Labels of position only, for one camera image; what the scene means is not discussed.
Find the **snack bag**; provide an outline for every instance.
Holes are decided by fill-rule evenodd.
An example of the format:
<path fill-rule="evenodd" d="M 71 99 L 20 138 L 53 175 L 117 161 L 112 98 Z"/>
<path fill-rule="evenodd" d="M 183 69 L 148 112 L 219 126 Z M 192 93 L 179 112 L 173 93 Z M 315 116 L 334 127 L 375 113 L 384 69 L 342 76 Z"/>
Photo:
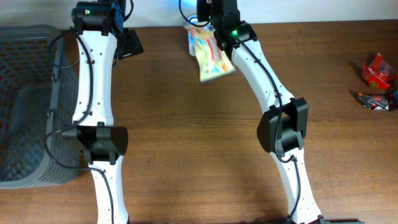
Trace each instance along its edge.
<path fill-rule="evenodd" d="M 381 54 L 377 54 L 370 66 L 365 64 L 362 77 L 370 86 L 386 90 L 390 87 L 389 81 L 398 79 L 398 73 L 381 57 Z"/>
<path fill-rule="evenodd" d="M 384 95 L 365 95 L 358 93 L 358 99 L 370 110 L 393 111 L 397 109 L 398 92 Z"/>
<path fill-rule="evenodd" d="M 227 54 L 217 46 L 214 33 L 206 28 L 185 27 L 200 67 L 200 82 L 206 83 L 236 71 Z"/>

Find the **wooden table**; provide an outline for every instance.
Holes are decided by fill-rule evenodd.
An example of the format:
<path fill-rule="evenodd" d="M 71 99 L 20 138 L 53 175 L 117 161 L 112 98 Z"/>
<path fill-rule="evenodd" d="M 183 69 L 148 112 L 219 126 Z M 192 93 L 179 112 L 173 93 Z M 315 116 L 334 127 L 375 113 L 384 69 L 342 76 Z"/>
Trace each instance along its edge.
<path fill-rule="evenodd" d="M 350 91 L 370 52 L 398 68 L 398 21 L 255 25 L 282 83 L 310 105 L 305 159 L 327 219 L 398 220 L 398 113 Z M 133 223 L 250 223 L 287 215 L 275 162 L 260 146 L 257 99 L 241 72 L 206 85 L 181 28 L 143 28 L 144 54 L 113 69 L 112 104 L 129 130 L 124 201 Z M 67 39 L 70 61 L 77 58 Z M 1 190 L 0 223 L 96 223 L 91 174 L 61 187 Z"/>

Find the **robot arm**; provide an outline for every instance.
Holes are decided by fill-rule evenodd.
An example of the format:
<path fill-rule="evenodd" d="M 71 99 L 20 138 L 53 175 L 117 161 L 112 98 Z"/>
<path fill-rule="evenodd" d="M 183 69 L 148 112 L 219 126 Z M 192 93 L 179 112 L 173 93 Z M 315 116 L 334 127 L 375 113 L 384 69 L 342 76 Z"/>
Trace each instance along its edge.
<path fill-rule="evenodd" d="M 264 54 L 262 53 L 259 41 L 248 40 L 245 42 L 246 46 L 255 54 L 261 63 L 268 69 L 275 84 L 278 86 L 279 92 L 282 97 L 283 106 L 289 105 L 294 96 L 281 84 L 276 74 L 268 64 Z M 251 88 L 255 92 L 263 114 L 270 111 L 271 106 L 280 108 L 279 101 L 276 97 L 276 92 L 271 84 L 265 71 L 257 64 L 255 59 L 249 52 L 242 46 L 234 48 L 231 57 L 233 63 L 243 72 L 248 80 Z M 289 204 L 289 214 L 292 212 L 298 197 L 298 182 L 293 162 L 284 164 L 278 160 L 274 152 L 270 152 L 272 158 L 278 166 L 280 176 L 287 196 Z M 317 204 L 312 195 L 310 182 L 308 181 L 307 172 L 304 164 L 304 149 L 296 147 L 285 153 L 283 160 L 287 160 L 291 156 L 297 158 L 298 172 L 300 174 L 301 183 L 301 197 L 298 201 L 296 212 L 293 214 L 292 220 L 295 223 L 310 223 L 318 219 L 321 215 Z"/>
<path fill-rule="evenodd" d="M 205 22 L 209 18 L 212 19 L 218 47 L 224 50 L 243 72 L 259 100 L 263 117 L 257 129 L 257 136 L 261 146 L 271 154 L 277 164 L 289 204 L 289 214 L 298 203 L 289 220 L 295 223 L 321 223 L 323 218 L 312 195 L 303 156 L 303 139 L 308 117 L 307 103 L 303 98 L 296 100 L 279 81 L 262 52 L 255 32 L 249 24 L 240 20 L 236 0 L 198 0 L 197 3 L 198 21 Z M 246 48 L 268 70 L 280 93 L 282 105 L 269 76 Z M 277 139 L 274 139 L 279 110 L 288 116 L 282 119 Z M 294 156 L 297 168 L 294 162 L 281 162 L 276 153 L 284 160 Z"/>
<path fill-rule="evenodd" d="M 90 80 L 88 57 L 78 42 L 80 75 L 73 122 L 81 120 L 87 113 L 90 100 L 92 104 L 89 116 L 62 136 L 83 153 L 89 167 L 104 171 L 107 184 L 100 173 L 92 171 L 98 224 L 126 224 L 129 221 L 121 178 L 128 133 L 126 128 L 113 126 L 111 73 L 114 59 L 117 61 L 141 54 L 143 48 L 135 31 L 123 28 L 125 7 L 126 0 L 100 0 L 79 2 L 72 11 L 75 30 L 90 54 L 93 67 L 93 80 Z"/>

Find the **mesh basket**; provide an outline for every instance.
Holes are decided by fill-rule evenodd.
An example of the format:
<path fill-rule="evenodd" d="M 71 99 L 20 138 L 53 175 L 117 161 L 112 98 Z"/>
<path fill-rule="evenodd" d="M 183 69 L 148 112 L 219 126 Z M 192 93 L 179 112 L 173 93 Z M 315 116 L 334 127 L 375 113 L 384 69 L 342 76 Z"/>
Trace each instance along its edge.
<path fill-rule="evenodd" d="M 53 68 L 50 42 L 60 34 L 51 26 L 0 28 L 0 189 L 60 185 L 77 171 L 54 164 L 44 153 L 46 133 L 70 124 L 78 80 L 72 69 Z M 69 65 L 60 39 L 56 64 Z M 79 153 L 60 136 L 49 139 L 52 154 L 68 166 Z"/>

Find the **black cable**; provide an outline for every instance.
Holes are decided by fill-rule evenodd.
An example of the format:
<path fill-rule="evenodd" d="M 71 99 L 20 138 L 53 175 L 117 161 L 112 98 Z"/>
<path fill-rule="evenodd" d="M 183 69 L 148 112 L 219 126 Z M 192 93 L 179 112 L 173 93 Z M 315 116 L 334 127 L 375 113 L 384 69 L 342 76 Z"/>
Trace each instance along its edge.
<path fill-rule="evenodd" d="M 132 14 L 132 10 L 134 9 L 134 3 L 132 2 L 132 0 L 130 0 L 130 4 L 131 4 L 131 9 L 130 9 L 129 14 L 124 18 L 125 22 L 130 18 L 131 14 Z"/>
<path fill-rule="evenodd" d="M 287 217 L 287 219 L 288 219 L 288 223 L 292 223 L 292 217 L 293 217 L 293 214 L 296 212 L 296 210 L 297 210 L 297 206 L 299 205 L 299 201 L 300 201 L 300 198 L 301 198 L 301 180 L 300 180 L 300 172 L 299 172 L 299 166 L 297 165 L 297 158 L 296 157 L 294 157 L 294 159 L 293 159 L 293 162 L 294 162 L 294 167 L 295 167 L 295 169 L 296 169 L 296 176 L 297 176 L 297 200 L 296 200 L 296 203 L 294 204 L 294 207 L 293 207 L 293 209 L 292 209 L 292 212 L 290 213 L 290 215 Z"/>
<path fill-rule="evenodd" d="M 115 67 L 118 64 L 118 61 L 119 61 L 119 56 L 116 56 L 116 60 L 112 64 L 112 67 Z"/>
<path fill-rule="evenodd" d="M 275 83 L 272 75 L 269 73 L 268 69 L 261 63 L 261 61 L 256 57 L 256 55 L 249 49 L 249 47 L 242 40 L 240 40 L 237 37 L 234 37 L 234 38 L 235 38 L 236 41 L 238 41 L 247 50 L 247 52 L 249 52 L 249 54 L 254 58 L 254 60 L 257 62 L 257 64 L 259 64 L 260 67 L 265 71 L 265 73 L 267 74 L 269 80 L 272 83 L 272 86 L 275 89 L 275 92 L 276 92 L 278 100 L 279 100 L 279 115 L 278 115 L 278 120 L 276 122 L 275 136 L 274 136 L 274 139 L 275 139 L 275 154 L 276 154 L 278 160 L 281 163 L 286 164 L 288 162 L 293 161 L 294 165 L 295 165 L 295 169 L 296 169 L 296 175 L 297 175 L 297 185 L 298 185 L 297 199 L 296 199 L 296 203 L 295 203 L 295 206 L 294 206 L 292 212 L 288 216 L 288 218 L 291 219 L 291 217 L 293 217 L 293 214 L 295 213 L 295 211 L 297 209 L 297 205 L 299 204 L 299 200 L 300 200 L 300 197 L 301 197 L 301 182 L 300 182 L 299 168 L 297 166 L 297 158 L 294 155 L 292 155 L 288 160 L 284 161 L 282 158 L 280 158 L 279 153 L 278 153 L 277 137 L 278 137 L 280 122 L 282 121 L 282 112 L 283 112 L 282 111 L 282 104 L 283 104 L 282 97 L 280 96 L 280 93 L 279 93 L 279 90 L 278 90 L 278 86 L 276 85 L 276 83 Z"/>
<path fill-rule="evenodd" d="M 189 24 L 193 25 L 194 27 L 206 27 L 211 22 L 211 21 L 208 21 L 207 23 L 205 23 L 203 25 L 194 24 L 193 22 L 189 21 L 189 19 L 182 12 L 181 0 L 179 0 L 179 2 L 178 2 L 178 7 L 180 8 L 181 16 L 185 19 L 185 21 L 187 21 Z"/>
<path fill-rule="evenodd" d="M 72 68 L 73 66 L 77 65 L 77 63 L 79 63 L 79 61 L 80 61 L 80 59 L 78 59 L 78 60 L 77 60 L 75 63 L 73 63 L 72 65 L 63 67 L 63 66 L 57 65 L 55 62 L 53 62 L 53 61 L 51 60 L 51 49 L 52 49 L 52 46 L 53 46 L 61 37 L 63 37 L 63 36 L 65 36 L 65 35 L 69 34 L 71 31 L 72 31 L 72 30 L 70 29 L 70 30 L 64 32 L 63 34 L 58 35 L 58 36 L 57 36 L 55 39 L 53 39 L 53 41 L 51 41 L 51 43 L 50 43 L 49 52 L 47 53 L 47 57 L 49 58 L 50 63 L 51 63 L 54 67 L 56 67 L 56 68 L 61 68 L 61 69 L 63 69 L 63 68 Z"/>
<path fill-rule="evenodd" d="M 98 172 L 98 173 L 101 174 L 102 178 L 103 178 L 104 181 L 105 181 L 106 188 L 107 188 L 107 190 L 108 190 L 109 201 L 111 202 L 111 219 L 112 219 L 112 224 L 113 224 L 113 223 L 114 223 L 113 198 L 112 198 L 111 188 L 109 187 L 108 180 L 106 179 L 106 176 L 105 176 L 105 172 L 106 172 L 106 171 L 105 171 L 105 170 L 100 170 L 100 169 L 97 169 L 97 168 L 91 168 L 91 167 L 72 167 L 72 166 L 66 166 L 66 165 L 60 163 L 60 162 L 52 155 L 52 153 L 51 153 L 51 151 L 50 151 L 50 149 L 49 149 L 49 146 L 48 146 L 48 144 L 47 144 L 47 141 L 48 141 L 49 137 L 51 137 L 51 136 L 53 136 L 53 135 L 56 135 L 56 134 L 61 134 L 61 133 L 65 132 L 65 131 L 68 131 L 68 130 L 71 130 L 71 129 L 77 127 L 81 122 L 83 122 L 83 121 L 87 118 L 87 116 L 90 114 L 90 110 L 91 110 L 91 107 L 92 107 L 92 105 L 93 105 L 93 89 L 94 89 L 93 62 L 92 62 L 92 60 L 91 60 L 91 57 L 90 57 L 90 55 L 89 55 L 89 53 L 88 53 L 88 50 L 87 50 L 85 44 L 84 44 L 83 41 L 81 40 L 81 38 L 80 38 L 79 34 L 77 33 L 77 31 L 76 31 L 74 28 L 71 27 L 70 30 L 69 30 L 68 32 L 66 32 L 66 33 L 69 33 L 69 32 L 71 32 L 71 31 L 72 31 L 73 34 L 76 36 L 77 40 L 79 41 L 81 47 L 83 48 L 83 50 L 84 50 L 84 52 L 85 52 L 85 54 L 86 54 L 86 56 L 87 56 L 88 68 L 89 68 L 89 71 L 90 71 L 90 94 L 89 94 L 89 98 L 88 98 L 88 106 L 87 106 L 87 110 L 83 113 L 83 116 L 82 116 L 75 124 L 73 124 L 73 125 L 71 125 L 71 126 L 68 126 L 68 127 L 64 128 L 64 129 L 60 129 L 60 130 L 57 130 L 57 131 L 52 131 L 51 133 L 46 134 L 45 137 L 44 137 L 44 140 L 43 140 L 44 149 L 45 149 L 45 152 L 47 153 L 47 155 L 50 157 L 50 159 L 51 159 L 54 163 L 58 164 L 60 167 L 63 167 L 63 168 L 66 168 L 66 169 L 73 169 L 73 170 L 96 171 L 96 172 Z"/>

